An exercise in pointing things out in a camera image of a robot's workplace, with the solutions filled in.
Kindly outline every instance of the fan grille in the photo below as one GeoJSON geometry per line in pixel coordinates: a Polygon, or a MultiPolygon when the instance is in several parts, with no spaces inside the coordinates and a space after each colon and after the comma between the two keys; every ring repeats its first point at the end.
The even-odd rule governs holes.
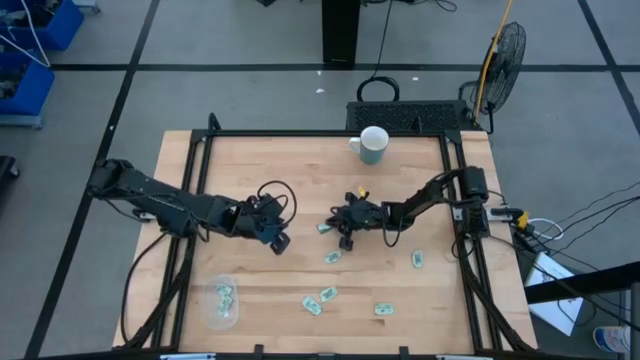
{"type": "Polygon", "coordinates": [[[488,114],[489,102],[493,105],[492,110],[495,112],[507,101],[520,73],[526,42],[527,35],[524,28],[517,22],[509,23],[502,29],[496,52],[492,56],[487,71],[481,106],[483,114],[488,114]]]}

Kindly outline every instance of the wire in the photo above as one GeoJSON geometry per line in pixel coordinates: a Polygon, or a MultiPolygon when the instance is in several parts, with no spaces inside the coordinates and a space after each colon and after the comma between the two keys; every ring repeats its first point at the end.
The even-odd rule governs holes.
{"type": "Polygon", "coordinates": [[[393,241],[393,243],[389,244],[389,241],[387,240],[387,214],[384,208],[378,208],[378,211],[380,211],[380,215],[382,215],[382,239],[384,240],[385,245],[392,248],[396,246],[396,244],[398,244],[398,240],[400,240],[400,233],[402,232],[402,223],[404,222],[404,216],[401,217],[400,221],[398,222],[398,233],[396,233],[396,239],[393,241]]]}
{"type": "Polygon", "coordinates": [[[502,198],[502,205],[506,205],[507,204],[507,200],[504,198],[504,195],[500,194],[497,191],[493,191],[493,190],[488,190],[489,193],[494,194],[494,195],[498,195],[502,198]]]}
{"type": "Polygon", "coordinates": [[[356,91],[356,99],[358,101],[364,101],[362,99],[362,90],[364,90],[364,87],[376,81],[383,82],[391,86],[394,91],[393,101],[400,100],[400,85],[398,85],[397,81],[395,81],[393,78],[390,78],[388,76],[376,77],[376,74],[378,74],[378,69],[380,68],[380,61],[382,60],[382,51],[384,49],[384,42],[385,42],[385,39],[387,38],[387,28],[389,27],[389,17],[391,15],[392,6],[393,6],[393,0],[389,0],[389,7],[387,8],[387,17],[384,21],[384,30],[382,31],[382,41],[380,42],[380,51],[378,51],[378,61],[376,62],[376,67],[373,71],[373,75],[371,75],[371,77],[368,78],[367,80],[360,83],[360,85],[358,86],[358,90],[356,91]]]}
{"type": "Polygon", "coordinates": [[[109,204],[109,206],[111,206],[115,211],[117,211],[120,215],[127,217],[131,220],[135,220],[137,222],[141,222],[141,223],[145,223],[146,221],[139,219],[133,215],[129,215],[127,213],[125,213],[124,211],[120,210],[114,203],[111,202],[111,200],[105,199],[104,201],[106,201],[107,204],[109,204]]]}
{"type": "Polygon", "coordinates": [[[537,235],[538,237],[541,237],[543,239],[548,239],[548,240],[560,240],[564,237],[564,230],[562,230],[562,227],[560,225],[558,225],[557,223],[553,222],[552,220],[549,219],[545,219],[545,218],[535,218],[535,219],[529,219],[529,221],[527,221],[529,224],[534,223],[534,222],[544,222],[547,224],[551,224],[551,227],[556,227],[558,229],[558,234],[560,235],[559,237],[552,237],[549,235],[545,235],[544,233],[538,232],[538,231],[534,231],[533,233],[535,235],[537,235]]]}
{"type": "Polygon", "coordinates": [[[639,331],[639,332],[640,332],[640,327],[638,327],[638,326],[634,325],[633,323],[631,323],[631,322],[630,322],[630,321],[628,321],[627,319],[624,319],[624,318],[622,318],[622,317],[618,316],[616,313],[614,313],[614,312],[612,312],[612,311],[610,311],[610,310],[608,310],[608,309],[606,309],[606,308],[604,308],[604,307],[602,307],[602,306],[600,306],[600,305],[596,304],[596,303],[593,301],[593,299],[591,298],[591,296],[579,293],[578,291],[574,290],[571,286],[567,285],[564,281],[562,281],[562,280],[558,279],[557,277],[555,277],[555,276],[553,276],[553,275],[549,274],[546,270],[542,269],[540,266],[538,266],[538,265],[535,263],[535,259],[534,259],[534,258],[532,258],[532,257],[531,257],[529,254],[527,254],[526,252],[524,252],[524,251],[520,250],[517,246],[513,245],[511,242],[509,242],[509,241],[507,241],[507,240],[505,240],[505,239],[501,239],[501,238],[495,237],[495,236],[493,236],[493,235],[489,235],[489,237],[490,237],[490,238],[492,238],[492,239],[496,239],[496,240],[502,241],[503,243],[505,243],[505,244],[507,244],[507,245],[511,246],[511,247],[512,247],[512,248],[513,248],[513,249],[514,249],[514,250],[515,250],[515,251],[516,251],[520,256],[523,256],[523,257],[527,258],[527,259],[531,262],[531,264],[532,264],[532,266],[533,266],[534,268],[536,268],[536,269],[537,269],[538,271],[540,271],[541,273],[543,273],[543,274],[545,274],[545,275],[547,275],[547,276],[551,277],[553,280],[555,280],[555,281],[557,282],[557,284],[558,284],[559,286],[561,286],[562,288],[564,288],[565,290],[567,290],[568,292],[570,292],[573,296],[583,298],[585,301],[587,301],[587,302],[591,303],[591,305],[593,305],[593,307],[595,307],[595,308],[597,308],[597,309],[601,310],[602,312],[604,312],[605,314],[607,314],[607,315],[609,315],[609,316],[611,316],[611,317],[613,317],[613,318],[615,318],[615,319],[619,320],[619,321],[620,321],[620,322],[622,322],[623,324],[628,325],[628,326],[629,326],[630,328],[632,328],[633,330],[635,330],[635,331],[639,331]]]}
{"type": "Polygon", "coordinates": [[[564,219],[562,219],[562,220],[558,221],[558,223],[563,223],[563,222],[565,222],[565,221],[567,221],[567,220],[571,219],[572,217],[574,217],[574,216],[578,215],[579,213],[581,213],[581,212],[583,212],[583,211],[587,211],[587,210],[589,210],[589,209],[590,209],[593,205],[595,205],[596,203],[598,203],[598,202],[600,202],[600,201],[602,201],[602,200],[606,200],[607,198],[609,198],[609,197],[611,197],[611,196],[613,196],[613,195],[615,195],[615,194],[618,194],[618,193],[621,193],[621,192],[625,192],[625,191],[629,191],[629,190],[633,189],[634,187],[636,187],[636,186],[638,186],[638,185],[640,185],[640,181],[635,182],[635,183],[631,184],[630,186],[628,186],[628,187],[626,187],[626,188],[624,188],[624,189],[614,190],[614,191],[612,191],[612,192],[608,193],[607,195],[605,195],[605,196],[603,196],[603,197],[600,197],[600,198],[598,198],[598,199],[596,199],[596,200],[592,201],[592,202],[591,202],[589,205],[587,205],[586,207],[584,207],[584,208],[582,208],[582,209],[580,209],[580,210],[578,210],[578,211],[574,212],[573,214],[571,214],[571,215],[567,216],[566,218],[564,218],[564,219]]]}
{"type": "Polygon", "coordinates": [[[478,118],[478,113],[480,112],[480,106],[482,106],[482,96],[484,95],[484,83],[487,79],[487,70],[489,69],[489,63],[491,62],[491,55],[493,54],[496,48],[496,44],[498,43],[498,39],[500,38],[500,34],[502,33],[502,28],[504,27],[504,23],[507,20],[507,15],[509,15],[509,10],[511,9],[512,3],[513,3],[513,0],[507,0],[507,7],[504,9],[504,14],[502,15],[502,19],[500,20],[500,26],[498,27],[498,31],[496,32],[496,35],[493,37],[493,41],[491,42],[491,47],[489,47],[489,52],[487,53],[487,58],[485,59],[484,65],[482,66],[482,73],[480,75],[480,84],[477,90],[476,107],[473,110],[474,122],[478,118]]]}
{"type": "Polygon", "coordinates": [[[162,235],[160,235],[160,237],[155,239],[151,243],[151,245],[147,246],[147,248],[144,249],[140,253],[140,255],[138,255],[136,260],[133,262],[133,265],[131,265],[131,268],[129,269],[129,273],[127,274],[127,280],[124,282],[124,293],[122,295],[122,303],[120,305],[120,335],[122,335],[122,340],[124,340],[125,343],[129,342],[129,338],[127,337],[127,331],[125,329],[125,321],[124,320],[125,320],[125,317],[126,317],[125,316],[125,311],[126,311],[126,307],[127,307],[127,296],[129,295],[129,283],[131,282],[131,276],[133,275],[133,271],[138,266],[138,263],[140,262],[140,260],[142,260],[142,257],[144,257],[156,245],[158,245],[160,243],[160,241],[166,235],[167,235],[167,233],[162,233],[162,235]]]}
{"type": "MultiPolygon", "coordinates": [[[[287,184],[284,181],[280,181],[280,180],[267,181],[266,183],[262,184],[262,186],[260,186],[260,188],[258,188],[258,191],[256,192],[256,195],[258,195],[258,197],[262,197],[262,194],[261,194],[262,190],[265,187],[267,187],[269,185],[272,185],[272,184],[280,184],[280,185],[284,186],[285,188],[287,188],[287,190],[289,190],[289,193],[291,193],[291,199],[293,200],[293,213],[291,214],[291,217],[289,218],[289,220],[287,220],[284,223],[282,223],[282,226],[289,225],[289,223],[296,217],[296,213],[298,212],[298,199],[296,198],[296,194],[293,192],[293,189],[291,189],[291,186],[289,186],[289,184],[287,184]]],[[[284,211],[284,209],[289,204],[289,198],[286,195],[276,196],[272,201],[277,201],[277,199],[282,198],[282,196],[284,196],[286,198],[286,202],[282,206],[282,210],[284,211]]]]}
{"type": "Polygon", "coordinates": [[[0,35],[0,39],[6,41],[9,45],[13,46],[14,48],[20,50],[22,53],[24,53],[25,55],[27,55],[28,57],[31,58],[31,60],[37,62],[38,64],[44,66],[44,67],[51,67],[51,63],[49,62],[49,59],[47,58],[47,54],[44,53],[44,50],[42,50],[42,45],[40,45],[40,40],[38,39],[38,36],[36,35],[36,30],[34,29],[33,26],[33,20],[31,19],[31,12],[29,12],[29,7],[27,7],[27,3],[24,2],[24,0],[20,0],[22,2],[22,6],[24,6],[24,10],[25,13],[27,14],[27,19],[29,20],[29,27],[31,28],[31,33],[33,34],[34,39],[36,40],[36,44],[38,45],[38,49],[40,49],[40,54],[42,54],[42,58],[44,59],[44,63],[42,61],[40,61],[39,59],[37,59],[36,57],[34,57],[33,55],[31,55],[27,50],[21,48],[20,46],[16,45],[13,41],[7,39],[6,37],[0,35]]]}
{"type": "MultiPolygon", "coordinates": [[[[399,1],[406,2],[409,5],[420,5],[432,0],[422,0],[422,1],[415,1],[415,2],[407,2],[406,0],[405,1],[399,0],[399,1]]],[[[450,1],[450,0],[433,0],[433,2],[435,2],[442,10],[446,12],[456,12],[456,10],[458,10],[458,5],[456,5],[453,1],[450,1]]]]}
{"type": "Polygon", "coordinates": [[[478,243],[477,241],[473,241],[471,243],[471,249],[469,249],[469,251],[467,253],[465,253],[463,256],[458,256],[454,251],[454,249],[455,249],[456,245],[458,244],[458,242],[459,242],[459,240],[456,239],[456,240],[453,241],[453,244],[451,244],[451,255],[453,255],[453,257],[458,259],[458,260],[466,260],[466,259],[468,259],[469,256],[471,256],[471,254],[473,254],[473,252],[476,250],[476,244],[478,243]]]}
{"type": "MultiPolygon", "coordinates": [[[[571,224],[567,225],[567,227],[565,227],[565,228],[564,228],[563,233],[564,233],[564,232],[566,232],[567,230],[569,230],[570,228],[572,228],[573,226],[575,226],[575,225],[577,225],[577,224],[579,224],[579,223],[581,223],[581,222],[583,222],[583,221],[586,221],[586,220],[588,220],[588,219],[590,219],[590,218],[592,218],[592,217],[594,217],[594,216],[596,216],[596,215],[599,215],[599,214],[601,214],[601,213],[603,213],[603,212],[605,212],[605,211],[607,211],[607,210],[609,210],[609,209],[611,209],[611,208],[613,208],[613,207],[615,207],[615,206],[618,206],[618,205],[620,205],[620,204],[627,203],[627,202],[629,202],[629,201],[633,202],[633,201],[636,201],[636,200],[638,200],[638,199],[640,199],[640,196],[634,196],[634,197],[631,197],[631,198],[628,198],[628,199],[625,199],[625,200],[622,200],[622,201],[618,201],[617,203],[614,203],[614,204],[612,204],[612,205],[609,205],[609,206],[607,206],[606,208],[601,209],[601,210],[599,210],[599,211],[596,211],[595,213],[593,213],[593,214],[591,214],[591,215],[587,215],[587,216],[585,216],[585,217],[583,217],[583,218],[580,218],[579,220],[576,220],[576,221],[572,222],[571,224]]],[[[549,240],[547,240],[547,241],[544,241],[544,242],[543,242],[543,244],[546,244],[546,243],[548,243],[548,242],[550,242],[550,241],[553,241],[554,239],[555,239],[555,237],[554,237],[554,238],[552,238],[552,239],[549,239],[549,240]]]]}
{"type": "Polygon", "coordinates": [[[627,206],[629,206],[629,205],[633,204],[634,202],[638,201],[639,199],[640,199],[640,198],[636,198],[636,199],[634,199],[634,200],[631,200],[631,201],[627,202],[626,204],[624,204],[624,205],[622,205],[622,206],[619,206],[619,207],[618,207],[618,208],[616,208],[616,209],[615,209],[611,214],[607,215],[607,217],[605,217],[604,219],[602,219],[602,221],[600,221],[599,223],[597,223],[597,224],[593,225],[593,226],[591,227],[591,229],[589,229],[589,230],[587,230],[587,231],[583,232],[582,234],[580,234],[580,235],[576,236],[576,237],[575,237],[573,240],[571,240],[567,245],[565,245],[564,247],[560,248],[559,250],[554,250],[554,251],[555,251],[555,252],[558,252],[558,251],[562,251],[562,250],[566,250],[566,249],[568,249],[568,248],[569,248],[569,247],[570,247],[574,242],[576,242],[576,240],[578,240],[578,239],[580,239],[580,238],[584,237],[585,235],[589,234],[590,232],[592,232],[593,230],[595,230],[598,226],[600,226],[600,225],[604,224],[607,220],[609,220],[609,218],[611,218],[615,213],[617,213],[618,211],[620,211],[620,210],[624,209],[625,207],[627,207],[627,206]]]}
{"type": "Polygon", "coordinates": [[[593,313],[591,314],[591,316],[589,316],[589,318],[584,320],[583,322],[577,323],[576,322],[576,320],[578,320],[577,316],[576,316],[576,320],[574,320],[571,316],[569,316],[569,314],[567,314],[566,311],[564,311],[562,306],[560,306],[560,300],[556,301],[556,304],[558,305],[558,309],[560,309],[560,312],[562,312],[564,316],[566,316],[567,319],[569,319],[569,321],[571,321],[573,323],[573,326],[575,327],[582,327],[587,325],[588,323],[591,322],[591,320],[595,319],[596,314],[598,313],[598,309],[595,306],[593,306],[593,304],[591,304],[591,308],[593,309],[593,313]]]}

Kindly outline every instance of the dollar bill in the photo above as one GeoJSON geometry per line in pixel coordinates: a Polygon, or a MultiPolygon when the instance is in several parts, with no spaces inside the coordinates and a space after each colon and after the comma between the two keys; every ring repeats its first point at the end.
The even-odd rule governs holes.
{"type": "Polygon", "coordinates": [[[225,284],[218,284],[218,286],[216,286],[216,292],[220,296],[231,295],[232,291],[233,291],[233,288],[231,286],[227,286],[225,284]]]}
{"type": "Polygon", "coordinates": [[[302,300],[302,305],[314,316],[322,314],[322,306],[320,306],[320,304],[313,300],[311,296],[307,296],[306,298],[304,298],[304,300],[302,300]]]}
{"type": "Polygon", "coordinates": [[[220,303],[218,303],[218,315],[222,317],[229,316],[229,308],[233,303],[233,298],[231,296],[223,295],[220,298],[220,303]]]}
{"type": "Polygon", "coordinates": [[[320,301],[327,302],[338,295],[338,289],[335,286],[326,288],[320,293],[320,301]]]}
{"type": "Polygon", "coordinates": [[[411,254],[411,262],[414,268],[422,269],[422,265],[424,265],[424,253],[422,250],[416,250],[411,254]]]}
{"type": "Polygon", "coordinates": [[[334,262],[340,260],[341,257],[342,257],[342,252],[340,250],[332,251],[329,254],[327,254],[327,256],[324,258],[324,263],[333,264],[334,262]]]}
{"type": "Polygon", "coordinates": [[[331,229],[333,229],[333,226],[327,225],[327,224],[318,224],[316,225],[316,229],[318,229],[318,232],[320,234],[324,234],[326,232],[329,232],[331,229]]]}
{"type": "Polygon", "coordinates": [[[393,311],[391,303],[378,303],[373,308],[373,313],[376,315],[392,315],[393,311]]]}

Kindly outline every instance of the concrete floor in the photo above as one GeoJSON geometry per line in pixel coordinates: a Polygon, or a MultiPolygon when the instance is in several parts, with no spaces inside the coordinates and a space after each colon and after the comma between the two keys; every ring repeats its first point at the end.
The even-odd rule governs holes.
{"type": "MultiPolygon", "coordinates": [[[[51,60],[128,64],[156,1],[99,1],[102,13],[88,12],[71,47],[50,54],[51,60]]],[[[505,1],[454,1],[456,13],[431,2],[394,4],[383,63],[480,64],[505,1]]],[[[640,65],[638,2],[589,0],[588,5],[616,63],[640,65]]],[[[386,5],[362,8],[358,63],[375,62],[385,13],[386,5]]],[[[525,64],[607,65],[577,1],[516,0],[509,19],[527,31],[525,64]]],[[[140,63],[319,64],[320,29],[319,0],[278,0],[269,8],[253,0],[160,0],[140,63]]],[[[402,100],[452,99],[462,82],[477,77],[476,72],[447,71],[380,74],[398,81],[402,100]]],[[[0,292],[0,359],[24,355],[125,78],[124,71],[55,75],[43,130],[0,129],[0,153],[17,157],[22,170],[0,214],[0,286],[5,289],[0,292]]],[[[163,132],[202,128],[211,111],[228,129],[341,129],[346,103],[355,100],[357,85],[368,76],[364,71],[138,71],[109,155],[152,173],[163,132]],[[325,91],[316,93],[319,88],[325,91]]],[[[623,78],[640,97],[640,73],[623,73],[623,78]]],[[[366,92],[370,100],[390,96],[382,86],[366,92]]],[[[523,72],[496,115],[492,136],[509,202],[532,216],[556,220],[638,181],[638,140],[610,71],[523,72]]],[[[620,211],[567,253],[602,268],[637,261],[639,206],[620,211]]],[[[576,226],[567,238],[592,224],[576,226]]],[[[109,348],[138,231],[105,204],[92,204],[42,355],[109,348]]],[[[560,333],[535,322],[543,349],[591,354],[591,329],[615,320],[596,317],[576,332],[570,349],[562,348],[569,340],[560,333]]]]}

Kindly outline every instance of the wooden tabletop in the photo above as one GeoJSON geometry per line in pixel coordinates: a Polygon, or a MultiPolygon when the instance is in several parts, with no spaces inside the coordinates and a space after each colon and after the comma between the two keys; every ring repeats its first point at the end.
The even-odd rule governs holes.
{"type": "MultiPolygon", "coordinates": [[[[189,136],[185,131],[165,133],[156,179],[180,186],[189,136]]],[[[484,168],[489,188],[500,191],[486,134],[463,133],[463,146],[467,163],[484,168]]],[[[270,353],[397,353],[399,346],[408,346],[413,354],[471,354],[460,268],[450,253],[454,235],[446,205],[418,217],[394,248],[383,243],[380,231],[357,232],[353,251],[343,251],[335,264],[325,264],[324,257],[339,249],[339,234],[321,235],[315,227],[330,215],[331,206],[344,203],[347,191],[357,192],[362,186],[371,192],[373,202],[404,201],[442,171],[439,143],[431,138],[394,137],[382,163],[375,166],[362,164],[345,137],[215,138],[206,193],[244,200],[263,183],[279,179],[295,191],[298,213],[286,229],[291,244],[281,256],[255,240],[213,235],[210,243],[198,241],[180,350],[252,352],[255,344],[263,344],[270,353]],[[422,269],[411,264],[411,253],[417,249],[425,256],[422,269]],[[239,320],[226,331],[208,327],[203,301],[204,285],[219,274],[232,275],[238,285],[239,320]],[[323,304],[320,316],[305,310],[304,297],[319,300],[320,291],[331,286],[339,295],[323,304]],[[374,315],[374,304],[379,302],[393,303],[395,314],[374,315]]],[[[286,193],[277,185],[265,191],[286,193]]],[[[492,197],[489,203],[498,204],[499,199],[492,197]]],[[[291,208],[290,204],[283,217],[291,208]]],[[[505,224],[492,224],[491,232],[509,239],[505,224]]],[[[155,223],[143,225],[136,256],[158,235],[155,223]]],[[[513,250],[491,239],[483,244],[496,305],[535,347],[513,250]]],[[[130,336],[158,301],[168,247],[166,240],[143,258],[132,278],[127,308],[130,336]]],[[[478,309],[483,341],[489,347],[485,313],[481,305],[478,309]]],[[[169,320],[173,311],[168,312],[169,320]]],[[[167,329],[164,343],[168,343],[167,329]]],[[[115,344],[120,343],[117,332],[115,344]]]]}

